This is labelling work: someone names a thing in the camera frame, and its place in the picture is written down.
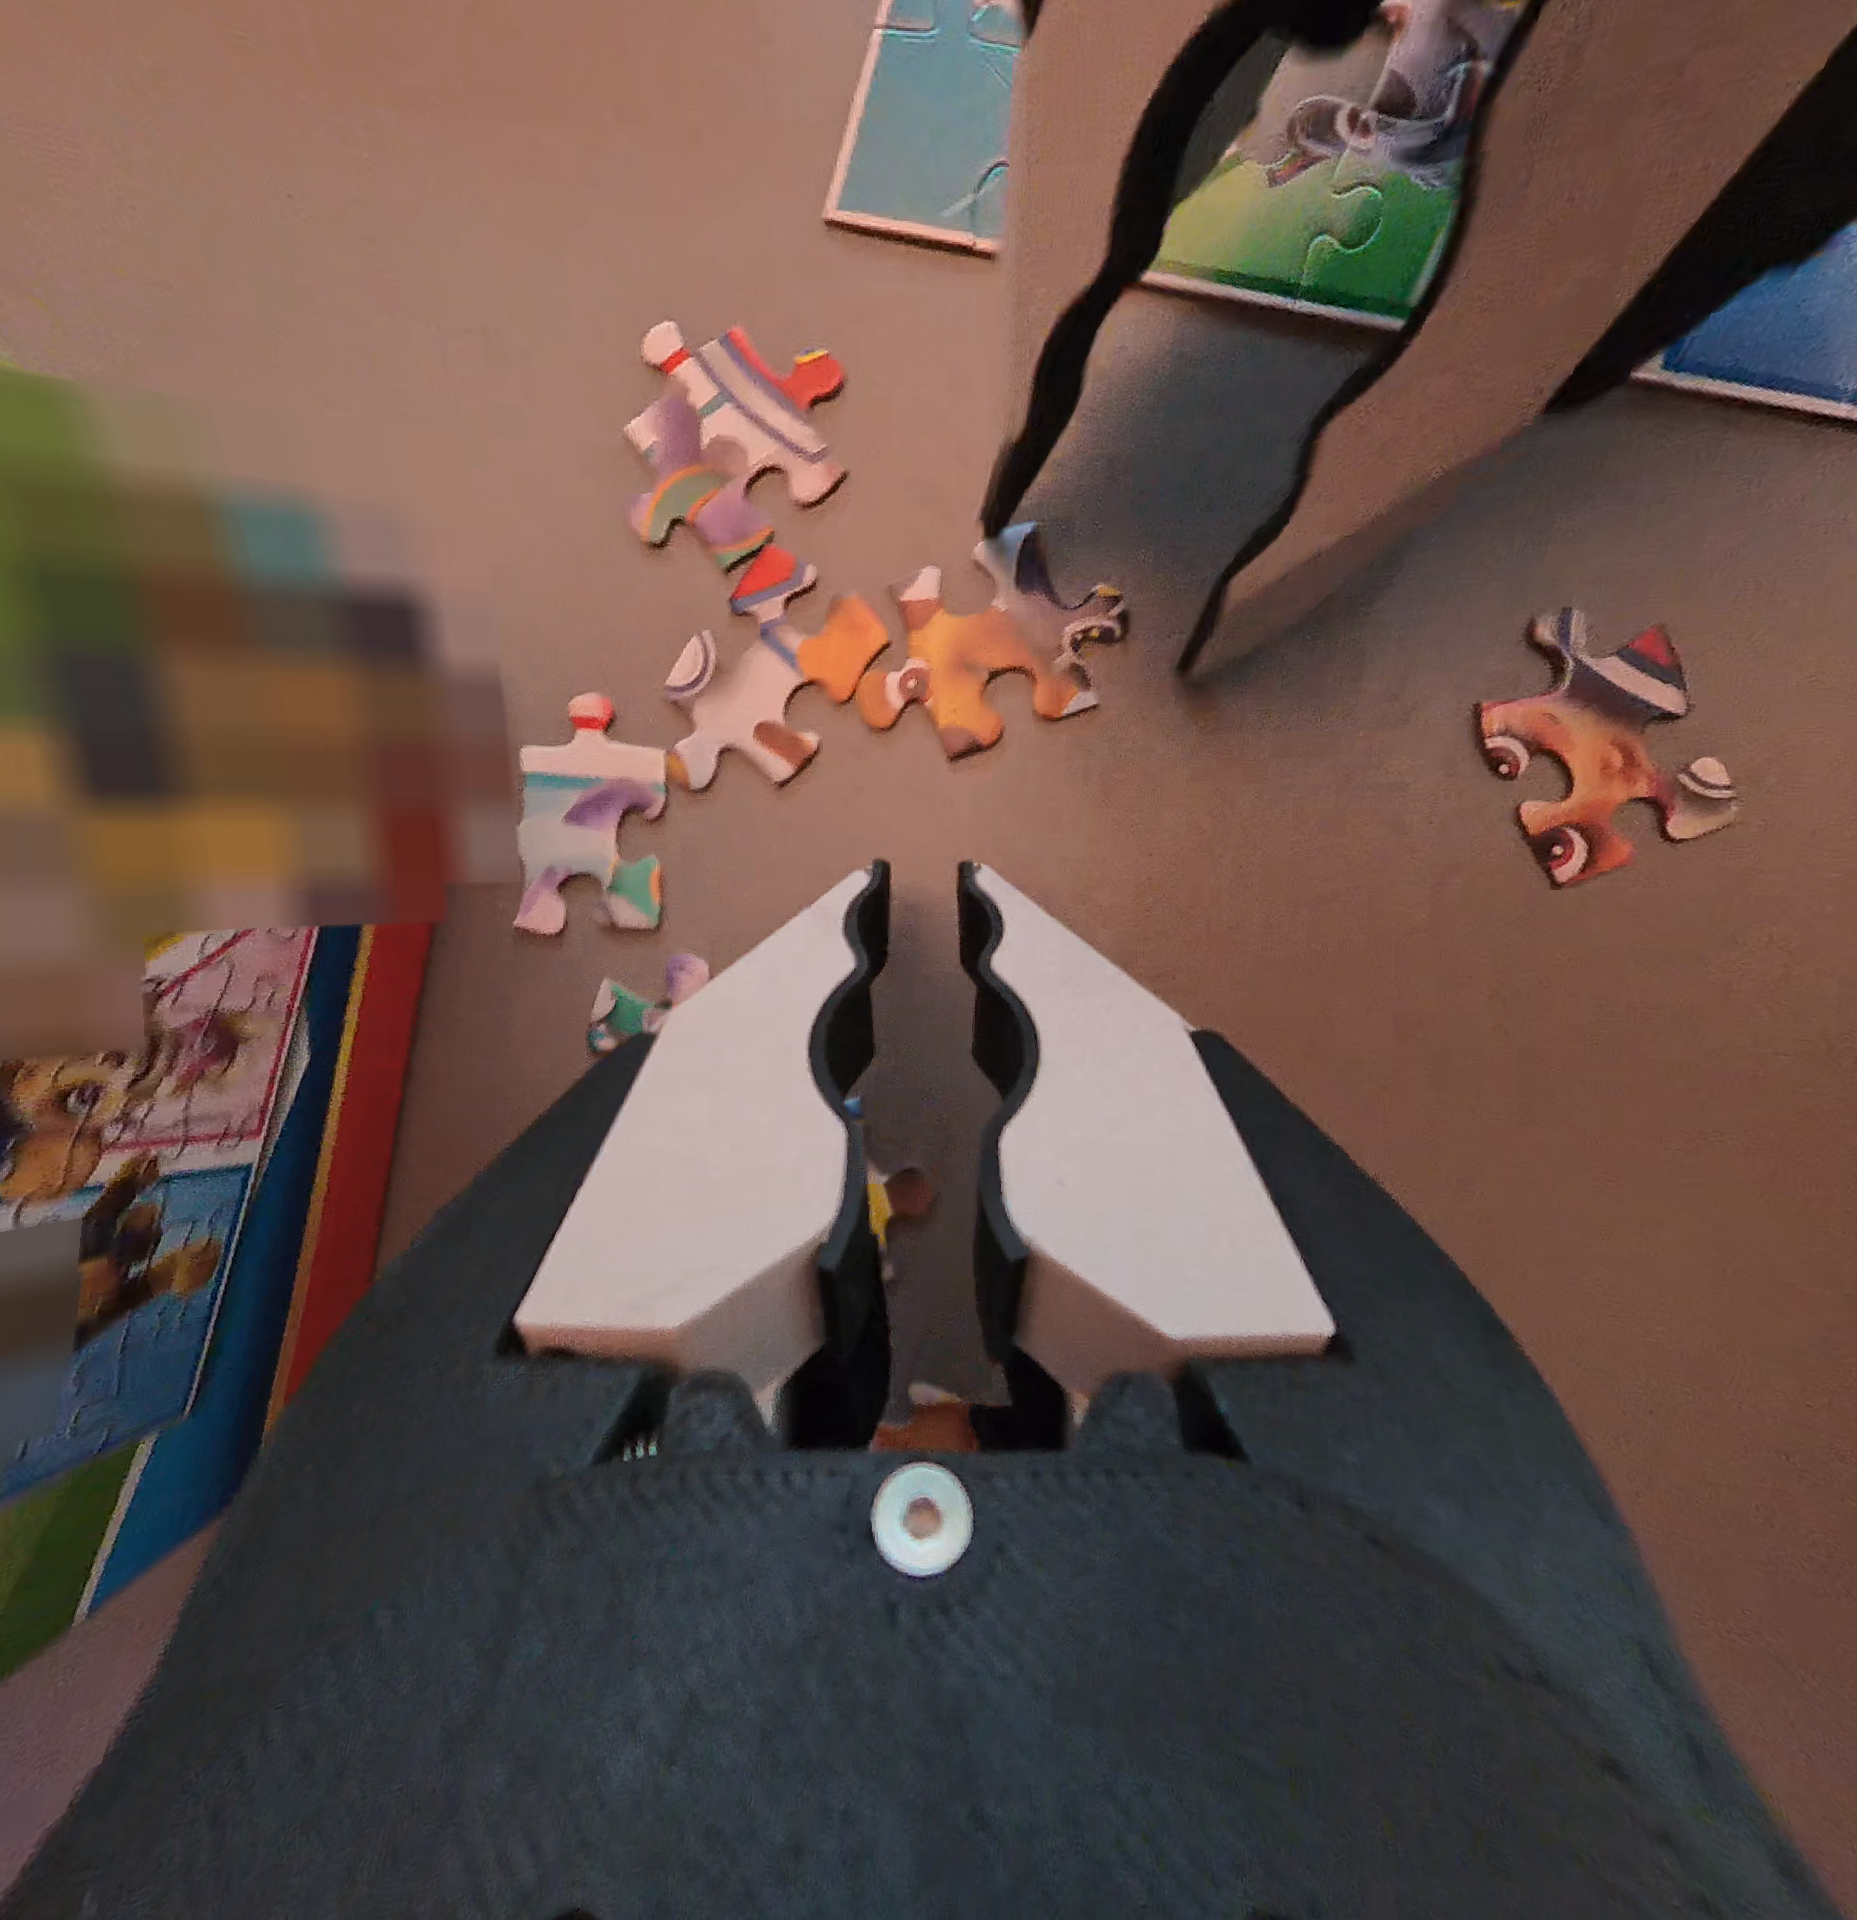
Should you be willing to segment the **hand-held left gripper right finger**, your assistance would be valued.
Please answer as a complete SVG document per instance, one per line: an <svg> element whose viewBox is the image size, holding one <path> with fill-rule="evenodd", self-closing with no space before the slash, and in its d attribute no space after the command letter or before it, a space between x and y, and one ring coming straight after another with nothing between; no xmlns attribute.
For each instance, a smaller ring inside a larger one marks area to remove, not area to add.
<svg viewBox="0 0 1857 1920"><path fill-rule="evenodd" d="M1337 1326L1213 1065L1228 1047L979 859L957 874L975 1311L1007 1402L979 1447L1066 1447L1117 1379L1312 1363Z"/></svg>

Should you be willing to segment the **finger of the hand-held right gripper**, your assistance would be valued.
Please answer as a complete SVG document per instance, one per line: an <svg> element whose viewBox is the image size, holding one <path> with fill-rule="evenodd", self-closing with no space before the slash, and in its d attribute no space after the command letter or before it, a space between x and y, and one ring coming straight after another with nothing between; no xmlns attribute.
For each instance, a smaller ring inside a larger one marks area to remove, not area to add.
<svg viewBox="0 0 1857 1920"><path fill-rule="evenodd" d="M1001 532L1074 419L1092 345L1151 268L1197 127L1262 47L1337 53L1369 3L1050 3L1018 60L1001 264L1009 432L979 510Z"/></svg>
<svg viewBox="0 0 1857 1920"><path fill-rule="evenodd" d="M1857 3L1542 6L1426 300L1314 424L1178 673L1317 609L1547 412L1857 220Z"/></svg>

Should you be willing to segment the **orange dog eyes puzzle piece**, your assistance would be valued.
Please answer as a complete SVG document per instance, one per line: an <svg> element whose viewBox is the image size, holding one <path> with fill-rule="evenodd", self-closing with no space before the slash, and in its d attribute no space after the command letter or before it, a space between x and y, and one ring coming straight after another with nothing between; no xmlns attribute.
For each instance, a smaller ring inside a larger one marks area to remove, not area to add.
<svg viewBox="0 0 1857 1920"><path fill-rule="evenodd" d="M1741 800L1724 762L1696 758L1670 772L1650 734L1689 716L1684 664L1668 629L1657 623L1600 655L1590 645L1579 609L1542 612L1527 641L1555 667L1545 692L1479 703L1475 728L1481 756L1500 780L1521 780L1535 756L1557 762L1566 793L1555 802L1520 802L1521 829L1552 886L1609 876L1633 858L1616 817L1647 805L1671 845L1728 829Z"/></svg>

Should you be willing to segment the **orange and grey-blue puzzle piece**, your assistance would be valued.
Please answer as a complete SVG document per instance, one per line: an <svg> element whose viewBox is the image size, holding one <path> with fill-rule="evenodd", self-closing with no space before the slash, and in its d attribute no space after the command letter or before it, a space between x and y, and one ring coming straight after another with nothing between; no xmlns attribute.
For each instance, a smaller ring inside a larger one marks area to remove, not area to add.
<svg viewBox="0 0 1857 1920"><path fill-rule="evenodd" d="M992 748L1007 725L989 685L1009 675L1032 685L1039 721L1060 724L1100 705L1084 651L1121 641L1129 625L1126 594L1108 583L1066 602L1034 523L982 540L975 562L992 582L989 609L949 612L941 571L923 567L888 589L902 618L902 664L870 667L855 690L863 721L893 730L908 708L924 708L945 756L959 760Z"/></svg>

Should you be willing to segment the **partly assembled cartoon jigsaw puzzle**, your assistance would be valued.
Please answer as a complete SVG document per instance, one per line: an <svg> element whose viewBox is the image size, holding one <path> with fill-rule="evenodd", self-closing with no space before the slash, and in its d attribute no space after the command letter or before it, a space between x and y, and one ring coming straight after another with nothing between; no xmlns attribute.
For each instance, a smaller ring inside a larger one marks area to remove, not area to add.
<svg viewBox="0 0 1857 1920"><path fill-rule="evenodd" d="M1212 103L1147 284L1399 328L1442 261L1472 112L1523 6L1381 6L1352 51L1289 53L1256 108ZM1014 6L875 17L824 218L996 255L1007 228ZM1637 380L1857 422L1857 220L1757 279Z"/></svg>

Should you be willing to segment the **cartoon puzzle box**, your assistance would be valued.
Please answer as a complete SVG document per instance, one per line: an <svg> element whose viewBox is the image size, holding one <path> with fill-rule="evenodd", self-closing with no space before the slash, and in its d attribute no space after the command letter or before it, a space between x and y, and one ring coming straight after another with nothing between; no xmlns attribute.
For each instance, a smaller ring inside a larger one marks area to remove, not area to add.
<svg viewBox="0 0 1857 1920"><path fill-rule="evenodd" d="M317 938L312 1056L236 1237L181 1420L0 1504L0 1681L194 1543L378 1267L430 924Z"/></svg>

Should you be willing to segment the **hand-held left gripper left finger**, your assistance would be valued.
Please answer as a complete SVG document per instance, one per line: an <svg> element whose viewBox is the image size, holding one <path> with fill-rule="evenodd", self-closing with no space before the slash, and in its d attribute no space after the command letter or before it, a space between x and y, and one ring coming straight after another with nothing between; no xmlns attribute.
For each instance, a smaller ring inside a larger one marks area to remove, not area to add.
<svg viewBox="0 0 1857 1920"><path fill-rule="evenodd" d="M528 1355L728 1373L790 1444L867 1447L892 1318L850 1098L888 942L877 858L668 1015L515 1311Z"/></svg>

